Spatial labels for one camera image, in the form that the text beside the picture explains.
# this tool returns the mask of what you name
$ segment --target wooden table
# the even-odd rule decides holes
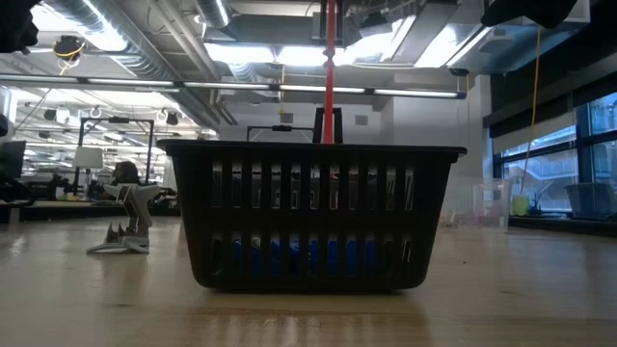
[[[444,229],[417,289],[256,295],[198,286],[178,218],[150,255],[85,255],[107,223],[0,226],[0,345],[617,345],[615,239]]]

